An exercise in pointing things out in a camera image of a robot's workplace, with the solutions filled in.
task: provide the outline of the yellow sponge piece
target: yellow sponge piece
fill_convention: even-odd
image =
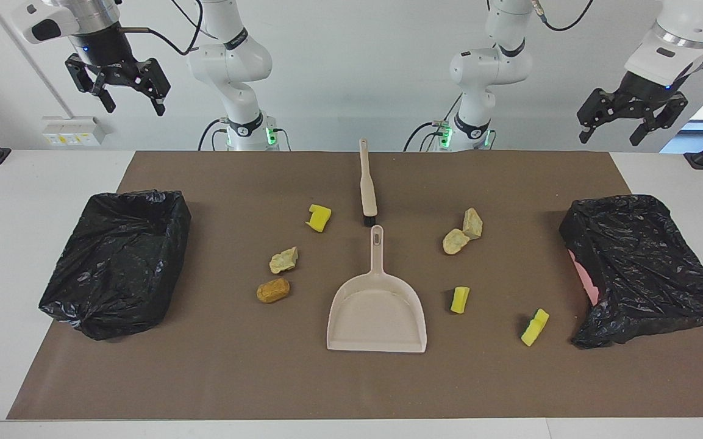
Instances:
[[[452,312],[457,312],[457,314],[465,313],[465,303],[468,302],[468,294],[471,294],[469,287],[456,287],[454,289],[454,299],[451,302]]]
[[[324,206],[312,204],[310,205],[309,212],[312,213],[312,215],[310,216],[310,221],[306,222],[306,224],[318,233],[323,232],[332,211]]]
[[[541,335],[541,331],[544,330],[546,322],[549,321],[549,314],[543,309],[538,309],[535,312],[535,316],[530,320],[530,324],[527,325],[527,329],[522,333],[521,339],[527,347],[530,347],[535,342],[535,339]]]

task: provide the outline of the beige rock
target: beige rock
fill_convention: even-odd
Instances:
[[[460,229],[454,229],[443,239],[443,250],[447,255],[456,255],[471,239]]]
[[[296,267],[296,264],[298,264],[298,248],[292,247],[289,250],[278,253],[278,255],[270,259],[270,271],[273,272],[273,274],[278,274],[282,271],[293,269]]]
[[[256,297],[262,303],[273,303],[276,300],[287,297],[290,289],[289,281],[279,277],[276,280],[269,281],[267,284],[259,285],[256,291]]]
[[[479,239],[482,237],[483,227],[484,222],[476,209],[470,208],[465,211],[465,220],[462,222],[462,233],[464,233],[465,236],[470,239]]]

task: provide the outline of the black plastic bag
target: black plastic bag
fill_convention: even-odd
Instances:
[[[560,234],[599,289],[574,345],[599,348],[703,326],[703,266],[657,198],[576,201]]]
[[[94,195],[40,309],[94,340],[153,328],[170,306],[190,221],[181,192]]]

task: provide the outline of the beige dustpan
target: beige dustpan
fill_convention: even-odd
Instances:
[[[327,348],[338,351],[424,352],[421,302],[401,279],[384,272],[384,229],[370,231],[370,273],[343,284],[332,300]]]

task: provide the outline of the dustpan handle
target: dustpan handle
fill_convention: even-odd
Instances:
[[[370,230],[370,272],[384,273],[384,228],[381,226]]]

